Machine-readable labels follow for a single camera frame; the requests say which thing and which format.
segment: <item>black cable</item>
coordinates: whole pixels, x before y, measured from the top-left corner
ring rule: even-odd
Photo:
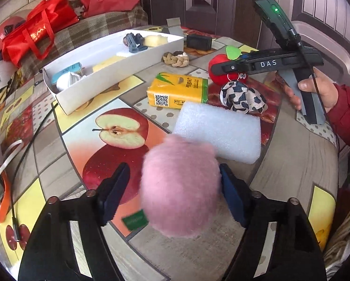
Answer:
[[[15,178],[16,178],[16,175],[19,171],[19,168],[20,168],[20,165],[21,163],[23,162],[24,158],[26,157],[27,153],[29,152],[29,149],[30,147],[32,146],[35,138],[37,137],[37,135],[39,134],[39,130],[41,129],[41,127],[43,126],[43,124],[45,123],[46,119],[50,116],[50,114],[55,110],[56,106],[58,104],[54,105],[51,110],[46,114],[45,118],[42,120],[42,122],[39,124],[39,127],[37,129],[37,131],[34,133],[32,139],[30,140],[28,146],[26,147],[25,151],[24,151],[24,154],[22,155],[22,157],[20,158],[19,160],[19,163],[17,164],[17,167],[16,167],[16,170],[15,170],[15,173],[13,175],[13,179],[12,179],[12,182],[11,182],[11,193],[10,193],[10,197],[11,197],[11,200],[10,200],[10,203],[11,203],[11,209],[12,209],[12,226],[13,226],[13,231],[14,231],[14,238],[15,238],[15,241],[16,242],[20,242],[21,241],[21,237],[20,237],[20,232],[19,232],[19,223],[17,222],[17,219],[16,219],[16,216],[15,216],[15,206],[14,206],[14,203],[13,203],[13,184],[15,182]]]
[[[313,82],[314,82],[314,87],[316,88],[316,93],[317,93],[317,95],[318,95],[318,99],[319,99],[319,101],[321,102],[322,110],[324,111],[324,117],[326,118],[326,121],[330,124],[332,133],[333,133],[334,136],[335,136],[335,140],[336,140],[336,143],[337,143],[337,150],[338,150],[338,160],[339,160],[339,151],[340,151],[339,138],[338,138],[338,136],[336,135],[335,130],[334,130],[334,126],[332,125],[332,123],[331,123],[331,121],[330,121],[330,119],[329,119],[329,116],[327,115],[326,109],[324,108],[324,103],[322,102],[321,95],[319,94],[318,85],[317,85],[317,81],[316,81],[316,76],[315,76],[315,74],[314,74],[313,66],[310,65],[310,63],[308,62],[307,58],[305,57],[305,54],[304,54],[304,52],[303,52],[304,47],[303,47],[303,45],[301,44],[301,42],[298,42],[297,45],[298,45],[298,47],[299,47],[300,54],[301,54],[302,58],[303,58],[304,61],[305,61],[305,64],[306,64],[306,65],[309,67],[309,69],[310,69],[310,72],[311,72],[311,75],[312,75],[312,79],[313,79]]]

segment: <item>red sleeve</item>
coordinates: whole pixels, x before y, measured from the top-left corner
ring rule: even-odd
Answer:
[[[350,146],[350,87],[336,85],[338,102],[328,113],[335,132]]]

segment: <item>white foam block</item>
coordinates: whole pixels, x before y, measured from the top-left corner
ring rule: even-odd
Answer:
[[[208,142],[222,158],[253,164],[261,153],[260,119],[204,103],[187,101],[173,134]]]

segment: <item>person's arm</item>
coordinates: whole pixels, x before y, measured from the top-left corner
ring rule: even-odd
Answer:
[[[350,88],[333,84],[330,78],[314,68],[318,90],[336,134],[350,146]],[[298,84],[299,89],[305,92],[316,92],[313,79],[305,79]],[[297,110],[301,110],[301,100],[294,95],[289,86],[284,86],[291,103]]]
[[[350,87],[334,85],[338,90],[337,104],[327,113],[335,132],[350,146]]]

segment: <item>white strap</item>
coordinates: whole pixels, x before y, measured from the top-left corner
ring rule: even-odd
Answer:
[[[12,153],[7,157],[7,159],[4,161],[4,163],[0,166],[0,175],[4,171],[4,169],[8,166],[8,164],[13,160],[13,158],[18,154],[18,152],[21,151],[21,149],[24,147],[24,142],[22,139],[19,139],[15,141],[13,144],[11,144],[6,152],[3,154],[3,158],[5,158],[8,154],[8,152],[14,147],[18,145],[18,147],[12,151]]]

